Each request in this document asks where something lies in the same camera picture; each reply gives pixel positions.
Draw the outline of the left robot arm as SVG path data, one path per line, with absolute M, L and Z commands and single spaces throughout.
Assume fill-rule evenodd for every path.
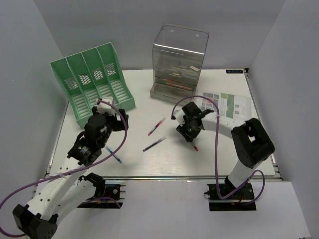
M 58 224 L 86 199 L 105 195 L 105 179 L 84 173 L 102 154 L 112 132 L 127 131 L 129 116 L 124 109 L 96 110 L 89 117 L 55 176 L 24 206 L 13 210 L 17 227 L 31 239 L 50 239 Z

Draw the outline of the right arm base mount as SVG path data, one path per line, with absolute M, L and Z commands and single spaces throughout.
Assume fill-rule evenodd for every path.
M 217 195 L 216 184 L 208 184 L 204 196 L 208 199 L 211 212 L 243 212 L 256 211 L 256 203 L 250 203 L 255 199 L 251 183 L 234 193 L 227 199 L 220 199 Z

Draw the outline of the clear plastic drawer cabinet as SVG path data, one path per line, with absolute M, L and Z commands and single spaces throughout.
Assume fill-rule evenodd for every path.
M 209 33 L 195 28 L 166 24 L 161 27 L 152 48 L 153 57 L 153 86 L 150 97 L 176 104 L 185 105 L 195 95 L 205 52 L 209 40 Z M 176 70 L 171 66 L 183 66 L 189 70 Z M 194 66 L 198 72 L 190 69 Z M 185 87 L 191 91 L 166 85 L 163 79 L 170 79 L 186 83 Z

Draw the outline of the red orange highlighter pen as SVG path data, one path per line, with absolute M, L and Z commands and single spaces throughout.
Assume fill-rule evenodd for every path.
M 190 87 L 185 87 L 185 86 L 181 86 L 181 85 L 177 85 L 177 84 L 172 84 L 172 83 L 166 83 L 166 85 L 173 86 L 173 87 L 177 87 L 177 88 L 181 88 L 181 89 L 185 89 L 185 90 L 189 90 L 189 91 L 192 90 L 192 88 L 190 88 Z

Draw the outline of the blue pen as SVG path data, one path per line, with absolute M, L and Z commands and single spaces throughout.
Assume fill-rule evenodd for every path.
M 108 147 L 105 146 L 105 149 L 120 163 L 122 164 L 122 160 Z

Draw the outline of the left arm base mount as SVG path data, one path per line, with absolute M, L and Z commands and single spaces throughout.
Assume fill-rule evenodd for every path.
M 120 209 L 126 195 L 126 182 L 106 181 L 105 193 L 102 198 L 89 198 L 81 203 L 78 208 L 82 209 Z

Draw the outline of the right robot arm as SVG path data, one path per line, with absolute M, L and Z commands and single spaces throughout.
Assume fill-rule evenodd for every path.
M 187 142 L 192 143 L 202 130 L 215 132 L 215 144 L 221 134 L 233 140 L 238 161 L 217 190 L 219 198 L 238 198 L 257 167 L 274 153 L 275 147 L 261 122 L 256 118 L 235 120 L 220 116 L 217 111 L 201 110 L 190 102 L 172 113 L 177 120 L 176 130 Z

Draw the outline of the beige eraser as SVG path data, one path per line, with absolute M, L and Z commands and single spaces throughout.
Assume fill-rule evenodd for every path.
M 194 66 L 190 66 L 190 69 L 192 69 L 192 70 L 194 70 L 194 71 L 196 71 L 196 72 L 198 72 L 200 69 L 198 69 L 198 68 L 196 68 L 196 67 L 194 67 Z

